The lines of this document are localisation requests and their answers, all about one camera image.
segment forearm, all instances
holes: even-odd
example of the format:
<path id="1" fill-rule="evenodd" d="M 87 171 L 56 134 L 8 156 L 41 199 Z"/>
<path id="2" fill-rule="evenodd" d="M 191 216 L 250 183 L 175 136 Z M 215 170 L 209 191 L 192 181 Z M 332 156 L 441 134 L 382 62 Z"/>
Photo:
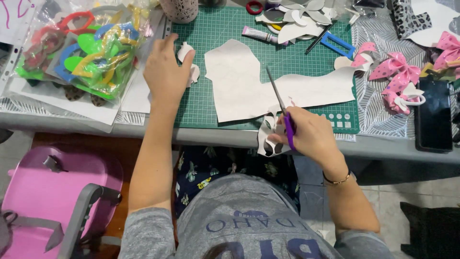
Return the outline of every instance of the forearm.
<path id="1" fill-rule="evenodd" d="M 323 167 L 325 176 L 333 182 L 345 179 L 348 173 L 343 155 L 337 156 L 332 165 Z M 344 230 L 380 232 L 379 220 L 354 177 L 350 176 L 341 184 L 328 184 L 327 193 L 331 217 L 338 233 Z"/>
<path id="2" fill-rule="evenodd" d="M 177 107 L 152 105 L 129 188 L 129 213 L 145 207 L 171 210 L 171 140 Z"/>

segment scissor blade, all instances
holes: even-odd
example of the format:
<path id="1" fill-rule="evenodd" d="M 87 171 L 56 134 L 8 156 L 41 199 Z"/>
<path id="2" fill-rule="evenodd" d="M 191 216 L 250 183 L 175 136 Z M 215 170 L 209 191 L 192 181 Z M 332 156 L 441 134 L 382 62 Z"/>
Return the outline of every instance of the scissor blade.
<path id="1" fill-rule="evenodd" d="M 270 71 L 268 70 L 268 67 L 266 67 L 268 78 L 270 78 L 271 85 L 273 86 L 273 90 L 275 91 L 276 98 L 278 99 L 278 102 L 280 103 L 280 108 L 281 112 L 283 113 L 284 116 L 286 116 L 286 107 L 284 106 L 283 101 L 281 100 L 280 93 L 278 92 L 278 89 L 276 88 L 275 82 L 273 81 L 273 78 L 271 78 Z"/>

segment cutting mat grid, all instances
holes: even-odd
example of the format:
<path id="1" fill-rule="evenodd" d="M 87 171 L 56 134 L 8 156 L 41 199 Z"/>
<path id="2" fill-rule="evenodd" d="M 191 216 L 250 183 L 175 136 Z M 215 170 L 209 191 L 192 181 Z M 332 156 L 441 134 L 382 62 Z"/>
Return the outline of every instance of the cutting mat grid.
<path id="1" fill-rule="evenodd" d="M 287 74 L 299 74 L 318 77 L 334 70 L 334 60 L 337 53 L 318 43 L 313 50 L 305 55 L 305 49 L 314 41 L 299 41 L 293 45 L 280 46 L 258 41 L 241 35 L 243 27 L 270 31 L 261 24 L 256 24 L 254 16 L 249 15 L 245 8 L 225 7 L 221 9 L 200 7 L 197 18 L 189 24 L 173 24 L 172 31 L 179 34 L 176 41 L 176 51 L 182 42 L 186 41 L 195 50 L 194 64 L 200 67 L 198 83 L 187 89 L 181 100 L 175 121 L 175 127 L 180 128 L 212 128 L 258 130 L 263 117 L 218 123 L 214 107 L 213 84 L 205 78 L 206 65 L 204 54 L 215 49 L 229 39 L 241 41 L 251 48 L 261 62 L 260 80 L 269 82 L 265 66 L 270 67 L 273 77 L 279 78 Z M 351 44 L 350 26 L 337 22 L 330 32 Z M 307 109 L 310 112 L 324 114 L 331 123 L 335 133 L 358 133 L 358 107 L 356 101 L 346 103 L 316 106 Z"/>

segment purple scissors handle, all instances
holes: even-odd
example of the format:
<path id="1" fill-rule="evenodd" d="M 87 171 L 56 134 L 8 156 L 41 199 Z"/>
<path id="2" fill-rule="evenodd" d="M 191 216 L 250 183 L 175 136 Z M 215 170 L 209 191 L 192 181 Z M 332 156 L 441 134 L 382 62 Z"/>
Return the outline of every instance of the purple scissors handle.
<path id="1" fill-rule="evenodd" d="M 289 147 L 292 150 L 296 150 L 294 147 L 294 135 L 296 131 L 295 123 L 294 120 L 291 118 L 291 114 L 289 112 L 286 112 L 286 116 L 284 116 L 284 124 L 286 126 L 286 135 L 287 135 L 287 141 L 289 143 Z"/>

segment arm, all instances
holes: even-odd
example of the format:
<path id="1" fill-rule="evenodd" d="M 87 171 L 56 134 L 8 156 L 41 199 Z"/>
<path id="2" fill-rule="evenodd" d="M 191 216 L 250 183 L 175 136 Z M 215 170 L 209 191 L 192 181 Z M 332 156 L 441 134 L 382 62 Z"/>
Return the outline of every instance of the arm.
<path id="1" fill-rule="evenodd" d="M 331 123 L 326 118 L 300 107 L 288 107 L 287 111 L 297 125 L 293 138 L 296 149 L 317 162 L 327 179 L 333 182 L 345 179 L 348 167 L 335 143 Z M 280 123 L 284 124 L 282 115 L 278 120 L 278 124 Z M 272 134 L 269 139 L 288 144 L 285 135 Z M 328 184 L 327 192 L 329 209 L 337 233 L 345 230 L 380 232 L 379 220 L 353 177 L 341 184 Z"/>
<path id="2" fill-rule="evenodd" d="M 128 214 L 147 207 L 171 210 L 171 139 L 174 119 L 190 75 L 195 51 L 179 67 L 174 55 L 177 34 L 156 40 L 144 78 L 152 93 L 150 120 L 132 173 Z"/>

